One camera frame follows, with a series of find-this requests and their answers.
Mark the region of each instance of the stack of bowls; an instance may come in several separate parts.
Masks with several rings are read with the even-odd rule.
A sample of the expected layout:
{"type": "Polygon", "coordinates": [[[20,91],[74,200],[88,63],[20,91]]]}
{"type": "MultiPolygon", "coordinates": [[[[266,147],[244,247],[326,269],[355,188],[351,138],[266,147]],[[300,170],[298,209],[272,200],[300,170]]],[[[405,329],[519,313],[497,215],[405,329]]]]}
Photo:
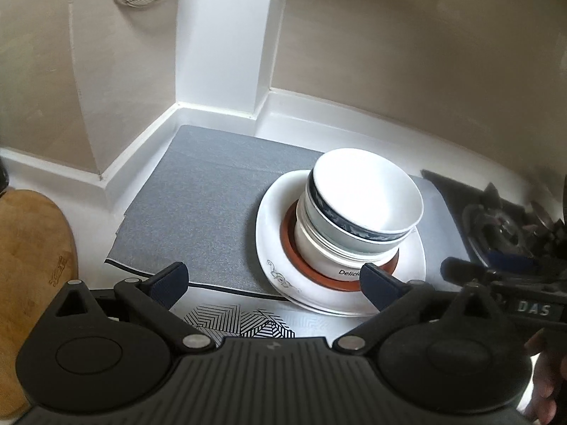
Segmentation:
{"type": "Polygon", "coordinates": [[[296,244],[316,271],[358,280],[362,265],[392,260],[423,215],[411,178],[377,154],[340,148],[322,155],[297,203],[296,244]]]}

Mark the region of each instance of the black and white geometric pattern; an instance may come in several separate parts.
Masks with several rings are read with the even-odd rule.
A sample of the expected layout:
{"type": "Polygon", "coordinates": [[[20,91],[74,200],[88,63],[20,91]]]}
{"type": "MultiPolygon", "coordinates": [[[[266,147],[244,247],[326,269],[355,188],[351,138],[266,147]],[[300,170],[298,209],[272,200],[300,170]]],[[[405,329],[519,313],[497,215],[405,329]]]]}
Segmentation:
{"type": "Polygon", "coordinates": [[[223,337],[291,338],[296,334],[273,312],[240,310],[240,305],[200,305],[185,315],[185,321],[220,345],[223,337]]]}

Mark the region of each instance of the beige wall tile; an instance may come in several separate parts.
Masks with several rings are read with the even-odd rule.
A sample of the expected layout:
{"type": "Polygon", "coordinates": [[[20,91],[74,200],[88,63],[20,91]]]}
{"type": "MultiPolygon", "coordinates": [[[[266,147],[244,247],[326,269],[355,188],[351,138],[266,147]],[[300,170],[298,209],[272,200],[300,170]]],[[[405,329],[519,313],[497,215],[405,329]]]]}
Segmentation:
{"type": "Polygon", "coordinates": [[[431,132],[559,196],[567,0],[287,0],[273,86],[431,132]]]}
{"type": "Polygon", "coordinates": [[[68,0],[0,0],[0,146],[96,171],[73,76],[68,0]]]}
{"type": "Polygon", "coordinates": [[[175,102],[177,0],[142,10],[73,0],[74,69],[102,172],[175,102]]]}

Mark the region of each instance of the human hand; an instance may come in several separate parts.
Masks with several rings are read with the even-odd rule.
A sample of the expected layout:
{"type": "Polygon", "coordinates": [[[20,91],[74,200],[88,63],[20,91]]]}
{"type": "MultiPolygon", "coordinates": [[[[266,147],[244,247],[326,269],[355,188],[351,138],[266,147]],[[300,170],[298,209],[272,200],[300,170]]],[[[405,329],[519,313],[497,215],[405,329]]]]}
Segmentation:
{"type": "Polygon", "coordinates": [[[567,353],[551,353],[546,347],[543,329],[526,342],[526,350],[529,356],[540,355],[534,368],[534,391],[524,415],[547,425],[557,411],[554,392],[567,380],[567,353]]]}

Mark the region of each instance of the gray cloth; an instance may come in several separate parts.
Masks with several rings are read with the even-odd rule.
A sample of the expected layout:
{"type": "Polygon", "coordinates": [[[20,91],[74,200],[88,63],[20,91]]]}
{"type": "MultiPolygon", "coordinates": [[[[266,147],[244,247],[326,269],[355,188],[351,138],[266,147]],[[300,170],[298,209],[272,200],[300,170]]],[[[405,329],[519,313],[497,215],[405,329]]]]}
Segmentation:
{"type": "MultiPolygon", "coordinates": [[[[108,258],[148,274],[183,261],[192,283],[277,296],[256,255],[257,210],[279,176],[310,169],[319,156],[256,137],[181,126],[126,211],[108,258]]],[[[440,262],[467,253],[440,193],[429,181],[414,180],[425,203],[418,230],[427,280],[444,287],[440,262]]]]}

